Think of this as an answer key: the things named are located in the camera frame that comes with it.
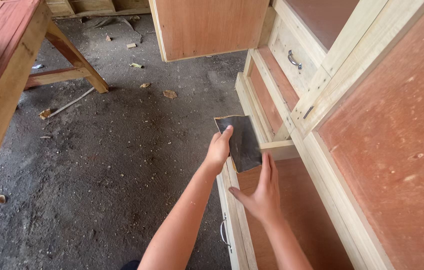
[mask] dirty floor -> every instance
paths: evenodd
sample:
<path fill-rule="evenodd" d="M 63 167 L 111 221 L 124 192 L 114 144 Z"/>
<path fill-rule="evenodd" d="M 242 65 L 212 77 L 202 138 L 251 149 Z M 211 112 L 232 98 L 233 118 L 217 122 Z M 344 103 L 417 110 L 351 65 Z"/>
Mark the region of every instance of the dirty floor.
<path fill-rule="evenodd" d="M 0 204 L 0 269 L 114 270 L 140 259 L 205 157 L 213 117 L 242 114 L 234 83 L 246 52 L 164 63 L 151 16 L 140 17 L 133 24 L 141 44 L 124 22 L 92 29 L 106 18 L 58 21 L 111 90 L 46 120 L 42 110 L 91 85 L 79 79 L 23 92 L 0 150 L 0 194 L 8 197 Z M 70 66 L 48 41 L 37 64 L 44 67 L 34 72 Z M 215 183 L 187 269 L 230 269 L 221 217 Z"/>

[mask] hand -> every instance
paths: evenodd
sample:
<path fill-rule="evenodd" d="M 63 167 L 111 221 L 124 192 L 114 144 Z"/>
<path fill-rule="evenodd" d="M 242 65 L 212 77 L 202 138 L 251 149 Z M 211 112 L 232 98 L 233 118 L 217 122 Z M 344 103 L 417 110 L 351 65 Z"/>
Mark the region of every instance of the hand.
<path fill-rule="evenodd" d="M 209 145 L 209 151 L 205 157 L 204 163 L 211 166 L 219 174 L 222 171 L 223 164 L 229 156 L 229 139 L 233 133 L 233 126 L 229 125 L 223 134 L 217 132 L 213 135 Z"/>
<path fill-rule="evenodd" d="M 280 210 L 279 175 L 270 154 L 262 154 L 260 179 L 252 195 L 246 196 L 235 187 L 229 188 L 229 191 L 264 227 L 283 218 Z"/>

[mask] cabinet door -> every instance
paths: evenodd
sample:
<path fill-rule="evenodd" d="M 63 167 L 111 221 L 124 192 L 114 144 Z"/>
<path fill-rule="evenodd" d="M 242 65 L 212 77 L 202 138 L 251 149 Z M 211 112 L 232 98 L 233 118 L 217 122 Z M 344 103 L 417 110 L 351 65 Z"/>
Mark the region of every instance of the cabinet door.
<path fill-rule="evenodd" d="M 162 60 L 256 48 L 269 0 L 149 0 Z"/>

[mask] drawer handle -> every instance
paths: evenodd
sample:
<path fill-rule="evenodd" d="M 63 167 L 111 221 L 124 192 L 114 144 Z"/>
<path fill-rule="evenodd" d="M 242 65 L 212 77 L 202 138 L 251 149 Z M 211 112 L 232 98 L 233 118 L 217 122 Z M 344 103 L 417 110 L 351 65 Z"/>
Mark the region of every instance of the drawer handle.
<path fill-rule="evenodd" d="M 292 57 L 292 50 L 289 50 L 289 61 L 290 63 L 292 63 L 294 66 L 298 66 L 299 69 L 302 69 L 302 63 L 297 64 L 297 62 L 295 61 L 295 59 Z"/>
<path fill-rule="evenodd" d="M 225 241 L 225 239 L 224 239 L 224 237 L 223 237 L 223 231 L 222 231 L 222 227 L 223 227 L 223 224 L 225 223 L 225 221 L 227 220 L 227 214 L 223 214 L 223 216 L 225 217 L 223 220 L 222 220 L 222 223 L 220 224 L 220 236 L 222 237 L 222 241 L 227 245 L 227 246 L 229 246 L 229 249 L 230 249 L 230 253 L 232 253 L 232 246 L 229 244 L 229 243 L 227 243 L 226 241 Z"/>

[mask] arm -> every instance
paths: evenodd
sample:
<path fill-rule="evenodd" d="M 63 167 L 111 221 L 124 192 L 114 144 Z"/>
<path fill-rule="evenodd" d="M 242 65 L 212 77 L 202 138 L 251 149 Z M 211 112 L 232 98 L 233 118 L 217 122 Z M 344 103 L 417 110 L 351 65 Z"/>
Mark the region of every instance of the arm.
<path fill-rule="evenodd" d="M 194 248 L 213 182 L 229 154 L 232 132 L 232 126 L 228 126 L 223 134 L 218 132 L 213 136 L 204 162 L 153 236 L 140 262 L 139 270 L 185 269 Z"/>
<path fill-rule="evenodd" d="M 229 188 L 229 191 L 262 223 L 279 269 L 312 270 L 280 210 L 279 175 L 270 154 L 262 155 L 260 179 L 251 196 L 235 187 Z"/>

